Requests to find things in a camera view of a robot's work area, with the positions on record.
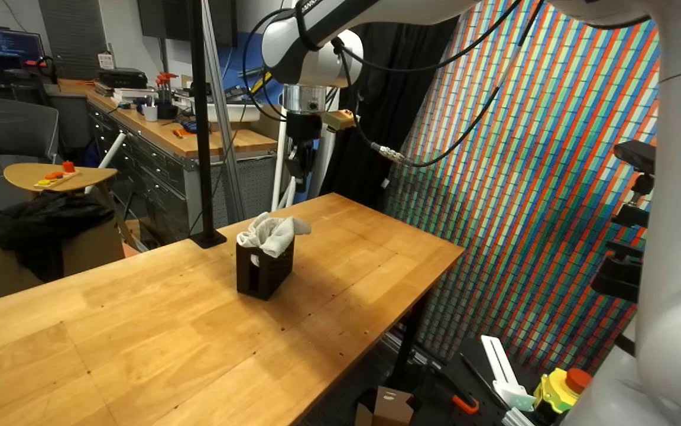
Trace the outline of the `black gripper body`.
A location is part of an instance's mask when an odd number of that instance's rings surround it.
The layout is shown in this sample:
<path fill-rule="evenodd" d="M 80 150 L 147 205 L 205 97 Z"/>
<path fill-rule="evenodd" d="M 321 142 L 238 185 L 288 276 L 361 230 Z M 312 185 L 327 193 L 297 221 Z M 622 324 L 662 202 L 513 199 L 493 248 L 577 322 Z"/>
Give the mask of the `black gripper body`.
<path fill-rule="evenodd" d="M 315 169 L 317 150 L 315 142 L 321 133 L 321 119 L 317 115 L 288 115 L 286 116 L 286 136 L 288 153 L 286 167 L 294 177 L 304 177 Z"/>

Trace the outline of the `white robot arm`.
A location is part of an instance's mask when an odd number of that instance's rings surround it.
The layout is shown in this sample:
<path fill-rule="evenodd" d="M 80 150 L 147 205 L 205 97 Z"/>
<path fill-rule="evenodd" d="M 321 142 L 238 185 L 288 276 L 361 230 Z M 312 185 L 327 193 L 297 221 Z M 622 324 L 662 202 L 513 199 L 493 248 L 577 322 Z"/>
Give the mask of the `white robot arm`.
<path fill-rule="evenodd" d="M 288 0 L 281 83 L 340 86 L 331 180 L 460 246 L 439 359 L 582 366 L 584 426 L 681 426 L 681 0 Z"/>

